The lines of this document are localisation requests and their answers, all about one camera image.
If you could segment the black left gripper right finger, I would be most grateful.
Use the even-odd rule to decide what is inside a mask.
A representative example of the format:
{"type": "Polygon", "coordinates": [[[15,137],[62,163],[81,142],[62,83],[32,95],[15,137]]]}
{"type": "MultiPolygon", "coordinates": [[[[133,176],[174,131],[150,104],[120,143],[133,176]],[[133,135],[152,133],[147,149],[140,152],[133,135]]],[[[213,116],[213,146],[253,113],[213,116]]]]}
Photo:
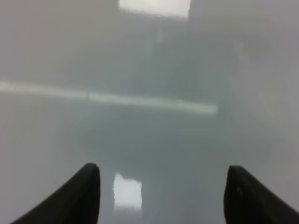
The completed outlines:
{"type": "Polygon", "coordinates": [[[224,192],[227,224],[297,224],[299,213],[242,166],[230,166],[224,192]]]}

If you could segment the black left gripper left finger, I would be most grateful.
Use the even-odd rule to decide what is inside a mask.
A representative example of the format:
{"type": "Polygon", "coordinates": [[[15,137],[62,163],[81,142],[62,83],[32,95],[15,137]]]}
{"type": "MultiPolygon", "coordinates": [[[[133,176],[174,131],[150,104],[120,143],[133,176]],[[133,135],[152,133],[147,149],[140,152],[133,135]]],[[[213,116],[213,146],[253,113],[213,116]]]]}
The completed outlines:
{"type": "Polygon", "coordinates": [[[14,224],[96,224],[100,212],[100,169],[85,164],[72,178],[14,224]]]}

